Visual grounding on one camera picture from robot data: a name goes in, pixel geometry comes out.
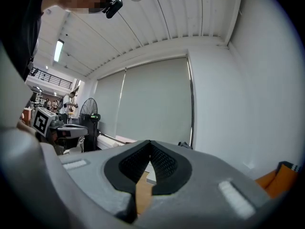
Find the white ceiling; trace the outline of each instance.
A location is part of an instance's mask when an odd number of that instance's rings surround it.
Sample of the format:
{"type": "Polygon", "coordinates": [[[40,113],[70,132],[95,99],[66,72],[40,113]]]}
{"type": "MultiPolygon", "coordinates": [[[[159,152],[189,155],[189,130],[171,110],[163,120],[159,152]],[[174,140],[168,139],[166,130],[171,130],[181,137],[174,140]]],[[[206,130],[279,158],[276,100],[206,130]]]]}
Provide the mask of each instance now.
{"type": "Polygon", "coordinates": [[[68,13],[58,7],[42,17],[34,63],[86,80],[109,61],[145,45],[180,37],[231,37],[240,0],[123,0],[112,19],[103,13],[68,13]],[[56,41],[60,61],[53,62],[56,41]]]}

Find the ceiling beam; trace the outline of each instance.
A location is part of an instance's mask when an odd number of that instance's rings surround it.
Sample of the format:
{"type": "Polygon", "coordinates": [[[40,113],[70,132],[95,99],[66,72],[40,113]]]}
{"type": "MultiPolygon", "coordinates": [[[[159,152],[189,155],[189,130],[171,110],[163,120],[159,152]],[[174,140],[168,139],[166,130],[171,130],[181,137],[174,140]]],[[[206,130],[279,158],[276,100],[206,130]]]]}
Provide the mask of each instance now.
{"type": "Polygon", "coordinates": [[[130,67],[133,62],[136,62],[137,65],[143,63],[143,60],[148,60],[150,62],[156,59],[158,60],[160,59],[160,54],[162,54],[162,58],[165,59],[177,56],[177,54],[181,54],[181,52],[187,52],[190,47],[201,48],[204,45],[225,46],[220,37],[200,36],[164,40],[148,44],[117,57],[90,73],[87,78],[100,79],[107,74],[116,72],[118,69],[130,67]]]}

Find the person in white shirt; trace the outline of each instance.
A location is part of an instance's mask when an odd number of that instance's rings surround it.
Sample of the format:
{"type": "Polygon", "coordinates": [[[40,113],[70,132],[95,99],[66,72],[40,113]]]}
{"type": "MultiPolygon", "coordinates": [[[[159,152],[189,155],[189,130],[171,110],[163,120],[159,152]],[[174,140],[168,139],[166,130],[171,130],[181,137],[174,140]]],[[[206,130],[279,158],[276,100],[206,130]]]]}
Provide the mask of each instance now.
{"type": "Polygon", "coordinates": [[[69,115],[69,108],[73,106],[78,108],[77,104],[72,104],[70,102],[70,98],[75,97],[75,92],[70,93],[69,95],[65,95],[62,101],[62,108],[59,110],[59,114],[61,115],[61,120],[63,120],[64,124],[68,123],[68,115],[69,115]]]}
{"type": "Polygon", "coordinates": [[[47,98],[47,110],[51,110],[51,101],[47,98]]]}
{"type": "Polygon", "coordinates": [[[56,102],[55,100],[53,100],[53,103],[52,103],[52,112],[54,112],[56,110],[56,102]]]}

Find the orange object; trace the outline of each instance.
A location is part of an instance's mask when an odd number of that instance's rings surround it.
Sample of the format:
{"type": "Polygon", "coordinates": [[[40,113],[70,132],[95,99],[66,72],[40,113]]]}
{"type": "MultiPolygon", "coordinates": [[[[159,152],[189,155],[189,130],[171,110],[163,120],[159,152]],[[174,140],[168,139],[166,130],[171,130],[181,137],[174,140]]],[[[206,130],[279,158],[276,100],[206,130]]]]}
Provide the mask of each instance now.
{"type": "Polygon", "coordinates": [[[24,123],[27,125],[27,126],[30,126],[30,120],[31,120],[31,109],[24,109],[23,110],[23,115],[24,115],[24,118],[22,119],[24,121],[24,123]]]}
{"type": "Polygon", "coordinates": [[[265,189],[275,178],[276,176],[276,172],[271,171],[270,173],[268,173],[267,175],[264,175],[261,178],[258,178],[257,180],[255,180],[263,189],[265,189]]]}
{"type": "Polygon", "coordinates": [[[276,198],[281,193],[291,189],[297,179],[297,173],[292,169],[281,165],[275,178],[265,189],[271,198],[276,198]]]}

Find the white wall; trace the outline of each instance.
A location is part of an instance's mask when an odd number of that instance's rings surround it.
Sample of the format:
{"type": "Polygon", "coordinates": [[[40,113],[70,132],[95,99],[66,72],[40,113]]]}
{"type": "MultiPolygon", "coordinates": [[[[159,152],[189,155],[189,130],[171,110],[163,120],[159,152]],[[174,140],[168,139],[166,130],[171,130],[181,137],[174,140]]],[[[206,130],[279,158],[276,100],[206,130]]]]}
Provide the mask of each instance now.
{"type": "Polygon", "coordinates": [[[249,130],[244,83],[228,49],[189,48],[195,97],[195,150],[248,174],[249,130]]]}
{"type": "Polygon", "coordinates": [[[85,101],[88,98],[91,98],[94,96],[95,89],[97,86],[97,81],[96,80],[89,80],[86,82],[81,82],[80,87],[78,89],[77,93],[77,100],[76,103],[78,106],[81,108],[82,105],[85,103],[85,101]]]}
{"type": "Polygon", "coordinates": [[[257,178],[279,161],[301,164],[305,133],[304,58],[297,35],[274,0],[242,0],[229,44],[247,92],[246,164],[257,178]]]}

